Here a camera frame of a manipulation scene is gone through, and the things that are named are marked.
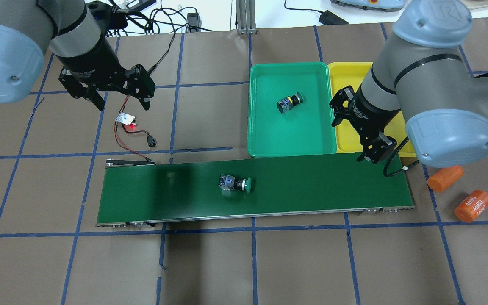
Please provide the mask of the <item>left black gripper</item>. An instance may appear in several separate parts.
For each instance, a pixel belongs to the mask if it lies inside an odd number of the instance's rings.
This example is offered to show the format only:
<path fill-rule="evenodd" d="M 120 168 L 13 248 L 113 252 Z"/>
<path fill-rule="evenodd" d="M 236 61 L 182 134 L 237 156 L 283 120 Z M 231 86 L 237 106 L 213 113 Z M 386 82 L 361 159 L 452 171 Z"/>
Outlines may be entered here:
<path fill-rule="evenodd" d="M 109 72 L 105 76 L 88 80 L 84 78 L 80 80 L 64 67 L 59 75 L 59 81 L 73 98 L 84 98 L 92 102 L 99 111 L 103 111 L 106 104 L 99 90 L 131 95 L 139 100 L 145 111 L 150 109 L 150 100 L 155 92 L 155 83 L 141 64 L 136 64 L 128 70 Z"/>

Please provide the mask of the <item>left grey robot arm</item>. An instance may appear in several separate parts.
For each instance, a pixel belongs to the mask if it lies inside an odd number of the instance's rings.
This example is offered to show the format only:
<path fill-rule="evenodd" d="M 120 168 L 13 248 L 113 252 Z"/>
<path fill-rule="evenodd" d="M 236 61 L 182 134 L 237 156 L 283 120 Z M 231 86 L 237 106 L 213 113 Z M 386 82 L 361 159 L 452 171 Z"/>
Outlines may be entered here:
<path fill-rule="evenodd" d="M 75 99 L 103 110 L 99 91 L 119 92 L 149 110 L 155 83 L 141 64 L 122 67 L 107 41 L 140 12 L 83 0 L 0 0 L 0 103 L 29 95 L 43 71 L 47 51 L 60 60 L 59 81 Z"/>

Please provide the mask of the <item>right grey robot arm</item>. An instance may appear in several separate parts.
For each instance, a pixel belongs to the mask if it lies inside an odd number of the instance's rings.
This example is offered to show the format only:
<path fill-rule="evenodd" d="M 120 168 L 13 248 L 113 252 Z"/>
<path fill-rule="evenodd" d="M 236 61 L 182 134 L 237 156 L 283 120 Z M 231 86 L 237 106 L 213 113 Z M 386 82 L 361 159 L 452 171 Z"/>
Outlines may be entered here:
<path fill-rule="evenodd" d="M 472 29 L 458 0 L 413 0 L 392 27 L 358 89 L 340 89 L 332 126 L 347 120 L 359 135 L 358 161 L 382 162 L 394 151 L 385 134 L 399 113 L 417 159 L 446 168 L 488 156 L 488 73 L 471 77 L 458 46 Z"/>

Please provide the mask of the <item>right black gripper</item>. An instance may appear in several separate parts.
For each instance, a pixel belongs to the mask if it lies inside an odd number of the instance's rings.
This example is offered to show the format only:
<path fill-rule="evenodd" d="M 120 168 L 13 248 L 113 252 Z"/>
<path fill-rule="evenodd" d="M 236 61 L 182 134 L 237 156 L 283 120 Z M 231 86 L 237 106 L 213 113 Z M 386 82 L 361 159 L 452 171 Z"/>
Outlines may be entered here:
<path fill-rule="evenodd" d="M 398 114 L 398 110 L 383 110 L 366 99 L 361 88 L 355 93 L 352 86 L 339 89 L 330 101 L 336 127 L 348 120 L 359 135 L 363 147 L 358 162 L 368 160 L 373 164 L 384 161 L 397 145 L 395 138 L 385 135 L 385 127 Z"/>

